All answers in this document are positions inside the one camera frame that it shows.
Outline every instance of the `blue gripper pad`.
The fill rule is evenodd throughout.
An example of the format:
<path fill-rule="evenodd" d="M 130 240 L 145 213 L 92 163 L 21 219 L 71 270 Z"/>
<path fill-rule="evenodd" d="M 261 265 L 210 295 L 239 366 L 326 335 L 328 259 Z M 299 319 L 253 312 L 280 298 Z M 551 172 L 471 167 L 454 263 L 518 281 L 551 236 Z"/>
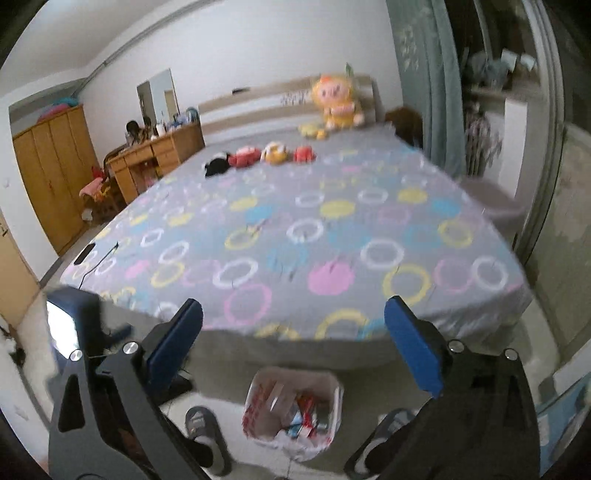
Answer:
<path fill-rule="evenodd" d="M 443 358 L 437 345 L 444 340 L 435 326 L 419 320 L 398 296 L 386 302 L 384 320 L 390 337 L 421 390 L 438 397 L 443 390 Z"/>
<path fill-rule="evenodd" d="M 203 309 L 198 301 L 187 300 L 167 324 L 158 346 L 148 358 L 147 389 L 165 391 L 183 366 L 183 361 L 203 326 Z"/>

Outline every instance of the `headboard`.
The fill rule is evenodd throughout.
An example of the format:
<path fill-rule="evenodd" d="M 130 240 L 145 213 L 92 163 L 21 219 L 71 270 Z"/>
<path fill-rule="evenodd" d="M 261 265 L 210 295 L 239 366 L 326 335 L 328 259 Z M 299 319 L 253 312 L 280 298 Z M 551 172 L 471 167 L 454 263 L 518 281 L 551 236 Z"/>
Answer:
<path fill-rule="evenodd" d="M 198 110 L 205 144 L 320 123 L 322 115 L 311 98 L 311 86 L 317 78 L 253 87 L 202 103 Z M 372 79 L 356 75 L 355 82 L 366 123 L 375 123 Z"/>

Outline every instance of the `curtain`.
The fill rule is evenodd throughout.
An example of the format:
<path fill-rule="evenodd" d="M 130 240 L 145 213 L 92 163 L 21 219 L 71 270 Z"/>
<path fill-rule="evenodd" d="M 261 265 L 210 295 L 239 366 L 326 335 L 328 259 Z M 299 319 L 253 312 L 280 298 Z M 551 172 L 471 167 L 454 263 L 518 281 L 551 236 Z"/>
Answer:
<path fill-rule="evenodd" d="M 466 172 L 462 84 L 444 0 L 386 0 L 404 105 L 423 117 L 423 150 L 453 178 Z"/>

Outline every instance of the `black plush toy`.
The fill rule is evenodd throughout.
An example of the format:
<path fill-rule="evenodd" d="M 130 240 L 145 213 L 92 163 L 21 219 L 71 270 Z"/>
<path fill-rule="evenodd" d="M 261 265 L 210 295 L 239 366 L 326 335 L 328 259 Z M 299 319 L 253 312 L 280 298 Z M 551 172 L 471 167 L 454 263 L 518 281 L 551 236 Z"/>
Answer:
<path fill-rule="evenodd" d="M 226 173 L 230 169 L 230 164 L 228 163 L 229 157 L 230 154 L 228 152 L 216 153 L 209 163 L 205 164 L 205 176 L 212 177 Z"/>

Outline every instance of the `black cable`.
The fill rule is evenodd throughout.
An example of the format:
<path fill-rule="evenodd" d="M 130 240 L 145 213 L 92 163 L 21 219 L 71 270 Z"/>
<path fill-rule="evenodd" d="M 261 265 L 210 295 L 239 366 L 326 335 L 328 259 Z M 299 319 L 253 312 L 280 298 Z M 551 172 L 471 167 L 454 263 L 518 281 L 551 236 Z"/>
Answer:
<path fill-rule="evenodd" d="M 106 255 L 100 259 L 100 261 L 94 266 L 92 267 L 88 272 L 86 272 L 83 276 L 82 276 L 82 280 L 80 281 L 80 285 L 78 285 L 78 290 L 80 290 L 82 288 L 82 284 L 84 283 L 84 280 L 86 279 L 87 275 L 90 275 L 92 272 L 94 272 L 94 270 L 96 270 L 99 265 L 101 263 L 103 263 L 105 261 L 105 258 L 107 258 L 111 253 L 113 253 L 115 250 L 117 250 L 119 248 L 119 242 L 117 242 L 113 248 L 111 248 L 111 250 L 109 250 Z"/>

